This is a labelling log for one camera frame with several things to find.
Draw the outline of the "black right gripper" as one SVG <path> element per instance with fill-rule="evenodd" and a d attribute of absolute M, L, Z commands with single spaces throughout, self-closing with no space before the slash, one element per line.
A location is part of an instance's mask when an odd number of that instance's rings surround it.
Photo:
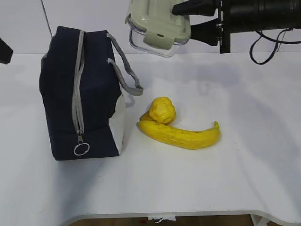
<path fill-rule="evenodd" d="M 218 18 L 190 26 L 190 39 L 198 40 L 210 46 L 220 43 L 220 53 L 230 53 L 230 0 L 187 0 L 176 4 L 172 14 L 176 16 L 214 16 Z"/>

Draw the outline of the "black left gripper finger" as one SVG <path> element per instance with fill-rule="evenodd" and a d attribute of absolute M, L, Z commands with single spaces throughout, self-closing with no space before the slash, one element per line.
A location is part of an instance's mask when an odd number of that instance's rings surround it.
<path fill-rule="evenodd" d="M 0 39 L 0 62 L 9 64 L 13 55 L 12 48 L 2 39 Z"/>

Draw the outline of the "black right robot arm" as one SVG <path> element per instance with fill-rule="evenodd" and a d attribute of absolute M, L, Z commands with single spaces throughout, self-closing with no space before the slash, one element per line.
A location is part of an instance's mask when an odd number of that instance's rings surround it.
<path fill-rule="evenodd" d="M 259 32 L 301 27 L 299 0 L 188 0 L 173 6 L 175 16 L 214 16 L 211 21 L 190 27 L 191 39 L 220 46 L 230 53 L 232 33 Z"/>

